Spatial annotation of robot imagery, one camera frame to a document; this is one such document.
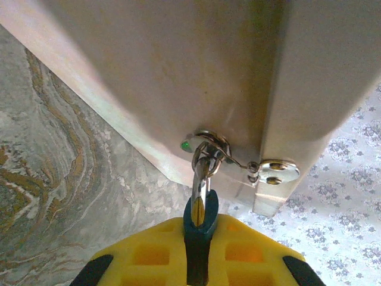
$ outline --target white door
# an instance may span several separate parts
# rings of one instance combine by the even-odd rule
[[[381,74],[380,2],[0,0],[0,22],[169,179],[192,185],[185,136],[225,136],[242,164],[302,178]],[[299,180],[218,194],[274,215]]]

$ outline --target green light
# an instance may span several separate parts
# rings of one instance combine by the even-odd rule
[[[189,145],[188,140],[185,140],[181,143],[181,149],[188,153],[192,152],[192,149],[191,149],[191,146]]]

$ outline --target yellow plastic object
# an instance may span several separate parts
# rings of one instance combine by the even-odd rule
[[[183,219],[167,220],[96,253],[114,256],[98,286],[185,286]],[[298,286],[283,256],[304,258],[292,249],[218,215],[209,253],[208,286]]]

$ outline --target black rubber part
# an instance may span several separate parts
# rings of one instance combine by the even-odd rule
[[[283,261],[299,286],[326,286],[308,263],[292,256],[283,257]]]
[[[96,286],[112,261],[113,256],[110,254],[89,261],[70,286]]]
[[[218,196],[211,190],[205,206],[205,221],[196,228],[191,218],[191,199],[184,211],[184,242],[186,250],[187,285],[206,286],[208,284],[208,261],[210,242],[217,227]]]

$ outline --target screw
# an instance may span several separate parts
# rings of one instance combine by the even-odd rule
[[[271,163],[270,169],[275,171],[283,171],[287,169],[287,165],[282,163]]]
[[[269,185],[279,185],[282,183],[282,180],[277,177],[268,177],[266,183]]]
[[[248,181],[251,183],[252,186],[256,186],[256,184],[259,182],[259,177],[252,177],[248,175]]]
[[[260,165],[257,162],[250,161],[247,166],[247,170],[250,174],[256,174],[260,169]]]

